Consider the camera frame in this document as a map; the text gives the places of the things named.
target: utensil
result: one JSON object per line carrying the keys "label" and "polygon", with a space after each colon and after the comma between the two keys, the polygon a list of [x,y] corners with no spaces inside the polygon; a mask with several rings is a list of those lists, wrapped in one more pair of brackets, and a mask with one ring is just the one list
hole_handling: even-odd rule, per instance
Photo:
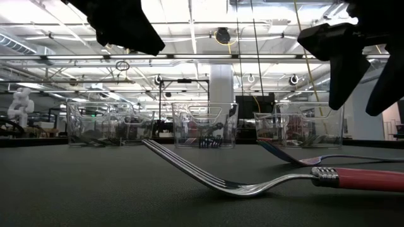
{"label": "utensil", "polygon": [[231,182],[198,168],[155,141],[145,139],[142,142],[165,161],[203,185],[236,197],[254,197],[278,184],[295,179],[312,180],[318,187],[404,192],[404,173],[346,168],[313,167],[310,174],[288,174],[269,182],[254,184]]}
{"label": "utensil", "polygon": [[404,162],[403,158],[378,158],[378,157],[368,157],[368,156],[357,156],[357,155],[347,155],[347,154],[327,154],[313,158],[306,158],[303,160],[297,160],[294,157],[290,156],[286,152],[282,151],[280,148],[275,145],[267,142],[267,141],[258,141],[258,144],[261,145],[265,150],[269,151],[276,157],[280,158],[283,161],[287,161],[289,163],[293,163],[300,166],[315,166],[320,164],[320,162],[326,158],[357,158],[363,160],[374,160],[374,161],[385,161],[385,162]]}

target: red fork handle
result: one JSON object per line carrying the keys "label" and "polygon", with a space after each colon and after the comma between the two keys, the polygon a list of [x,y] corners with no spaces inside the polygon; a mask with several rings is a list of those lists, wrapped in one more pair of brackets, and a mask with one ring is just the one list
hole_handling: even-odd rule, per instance
{"label": "red fork handle", "polygon": [[314,167],[312,174],[319,177],[316,186],[404,192],[404,173],[399,172]]}

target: ceiling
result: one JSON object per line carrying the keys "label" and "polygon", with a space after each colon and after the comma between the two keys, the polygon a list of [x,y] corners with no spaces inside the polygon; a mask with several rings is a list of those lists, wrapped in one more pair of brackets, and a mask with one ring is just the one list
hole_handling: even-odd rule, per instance
{"label": "ceiling", "polygon": [[[237,10],[234,1],[228,0],[143,0],[142,8],[154,29],[166,44],[161,54],[303,54],[297,43],[299,34],[293,1],[279,0],[276,3],[239,1]],[[305,0],[297,1],[297,9],[302,28],[321,23],[336,24],[341,22],[356,23],[345,12],[346,5],[333,4],[333,1]],[[77,9],[69,7],[60,0],[0,0],[0,34],[7,34],[19,43],[37,48],[43,53],[56,55],[107,55],[126,54],[126,50],[117,46],[103,47],[95,40],[95,31],[86,22],[86,16]],[[324,13],[330,7],[336,7],[324,19]],[[220,45],[214,38],[219,27],[228,28],[232,37],[232,45]],[[367,54],[379,54],[374,47],[364,50]],[[0,55],[21,55],[8,47],[0,46]],[[163,79],[209,79],[212,64],[232,64],[234,71],[234,87],[236,95],[240,93],[240,85],[247,90],[261,89],[259,76],[262,77],[265,90],[305,90],[309,91],[309,76],[305,61],[215,61],[173,59],[139,59],[127,60],[130,69],[119,73],[116,61],[100,60],[53,60],[52,65],[37,61],[3,61],[0,74],[3,80],[20,79],[27,81],[40,80],[98,80],[96,86],[102,84],[105,90],[133,90],[139,92],[118,93],[126,101],[144,104],[156,104],[153,96],[142,90],[158,90],[154,85],[156,75]],[[329,77],[330,67],[326,62],[315,59],[310,61],[310,69],[315,80],[323,81]],[[19,69],[24,73],[15,74]],[[297,75],[300,80],[297,86],[290,86],[289,77]],[[105,83],[120,79],[121,83]],[[327,83],[319,84],[318,90],[327,90]],[[69,84],[43,84],[43,90],[83,90],[89,86],[71,86]],[[166,100],[206,100],[207,94],[200,84],[172,83],[168,90],[198,90],[195,93],[173,93]],[[72,97],[72,94],[60,94]],[[286,93],[277,94],[284,99]],[[84,93],[80,97],[98,100],[96,93]]]}

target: black cable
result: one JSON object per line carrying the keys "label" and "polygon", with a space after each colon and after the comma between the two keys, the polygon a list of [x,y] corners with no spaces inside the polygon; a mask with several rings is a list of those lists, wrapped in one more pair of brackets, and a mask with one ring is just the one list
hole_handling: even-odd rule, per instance
{"label": "black cable", "polygon": [[261,76],[261,63],[259,61],[259,50],[258,50],[258,40],[257,40],[257,29],[255,27],[255,19],[254,19],[254,10],[253,10],[253,0],[250,0],[251,3],[251,13],[252,13],[252,25],[254,26],[254,34],[255,34],[255,45],[257,48],[257,58],[258,58],[258,70],[259,70],[259,80],[261,82],[261,92],[263,94],[264,100],[264,87],[263,87],[263,78]]}
{"label": "black cable", "polygon": [[[239,59],[240,59],[240,78],[241,78],[241,103],[242,106],[244,107],[244,84],[242,82],[242,66],[241,66],[241,48],[240,48],[240,28],[239,28],[239,9],[238,9],[238,5],[237,5],[238,0],[235,1],[235,13],[237,14],[236,18],[237,18],[237,37],[239,39],[239,43],[238,43],[238,48],[239,48]],[[242,108],[242,116],[244,117],[244,108]],[[246,121],[243,118],[242,121],[242,126],[245,127],[246,126]]]}

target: silver fork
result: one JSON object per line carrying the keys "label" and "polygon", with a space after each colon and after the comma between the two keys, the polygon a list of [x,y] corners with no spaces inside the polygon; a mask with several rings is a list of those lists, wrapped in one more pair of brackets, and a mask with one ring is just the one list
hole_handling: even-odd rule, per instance
{"label": "silver fork", "polygon": [[309,179],[312,180],[315,186],[321,187],[404,192],[404,173],[346,168],[313,167],[311,174],[288,174],[269,182],[254,184],[231,182],[198,168],[155,141],[146,139],[142,142],[154,153],[203,185],[236,197],[253,197],[280,183],[295,179]]}

